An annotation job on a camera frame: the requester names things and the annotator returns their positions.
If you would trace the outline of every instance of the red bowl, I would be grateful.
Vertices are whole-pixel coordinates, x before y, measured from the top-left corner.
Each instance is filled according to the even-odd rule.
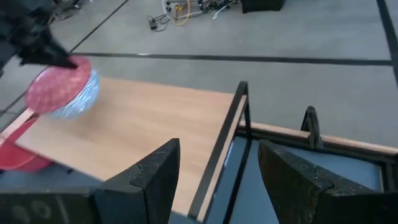
[[[34,118],[21,125],[0,145],[0,169],[33,172],[41,170],[52,163],[51,160],[33,152],[29,152],[15,144],[15,141],[30,128],[36,120],[37,118]]]

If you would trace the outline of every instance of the black hook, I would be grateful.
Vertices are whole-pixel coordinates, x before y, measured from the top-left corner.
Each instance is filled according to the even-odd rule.
[[[312,106],[308,106],[305,111],[303,123],[301,125],[301,131],[308,131],[310,135],[308,140],[310,143],[310,149],[321,149],[323,147],[322,138],[320,135],[319,123],[317,111]]]

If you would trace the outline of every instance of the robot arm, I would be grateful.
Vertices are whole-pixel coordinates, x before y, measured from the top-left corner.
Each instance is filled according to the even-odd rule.
[[[51,0],[0,1],[0,70],[17,55],[26,63],[76,68],[53,38]]]

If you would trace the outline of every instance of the wooden edge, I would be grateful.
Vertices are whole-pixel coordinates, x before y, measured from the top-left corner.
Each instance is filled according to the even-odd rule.
[[[229,149],[229,147],[230,147],[230,145],[232,143],[232,140],[233,140],[233,137],[234,137],[234,133],[235,133],[235,129],[236,129],[238,123],[239,123],[239,120],[241,119],[241,113],[243,112],[244,105],[246,104],[246,98],[247,98],[247,96],[243,96],[242,99],[241,99],[241,102],[238,105],[238,110],[236,111],[236,114],[235,114],[235,117],[233,119],[231,128],[229,129],[229,133],[228,133],[226,141],[224,143],[223,150],[222,150],[222,152],[220,154],[220,158],[218,158],[218,162],[217,162],[216,168],[214,170],[213,177],[211,178],[210,185],[209,185],[209,187],[207,189],[207,192],[206,192],[206,195],[205,195],[205,199],[203,200],[203,203],[201,205],[201,208],[200,208],[200,211],[199,211],[199,215],[197,217],[197,221],[199,221],[199,222],[203,222],[203,220],[205,219],[206,212],[208,210],[211,198],[212,198],[213,193],[215,191],[217,180],[218,180],[218,178],[220,176],[221,170],[222,170],[222,168],[224,166],[224,162],[225,162],[226,156],[228,154],[228,149]]]
[[[240,127],[244,127],[244,122],[241,122],[239,124]],[[310,134],[309,132],[306,131],[298,131],[290,128],[282,128],[278,126],[272,126],[268,124],[260,124],[260,123],[251,123],[252,129],[257,129],[261,131],[269,131],[273,133],[279,133],[279,134],[286,134],[298,138],[307,138],[308,135]],[[339,144],[342,146],[348,146],[348,147],[358,147],[361,149],[373,151],[373,152],[383,152],[387,154],[398,154],[398,148],[395,147],[389,147],[389,146],[381,146],[378,144],[371,144],[367,142],[360,142],[360,141],[355,141],[355,140],[350,140],[350,139],[345,139],[341,137],[334,137],[334,136],[327,136],[327,135],[321,135],[323,142],[327,142],[330,144]]]
[[[4,142],[4,139],[8,138],[16,129],[23,125],[34,112],[30,109],[26,109],[22,112],[5,130],[1,133],[2,138],[0,138],[0,145]]]

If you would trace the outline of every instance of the black box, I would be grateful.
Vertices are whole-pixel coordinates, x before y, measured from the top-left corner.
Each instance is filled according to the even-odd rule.
[[[242,12],[280,11],[285,0],[242,0]]]

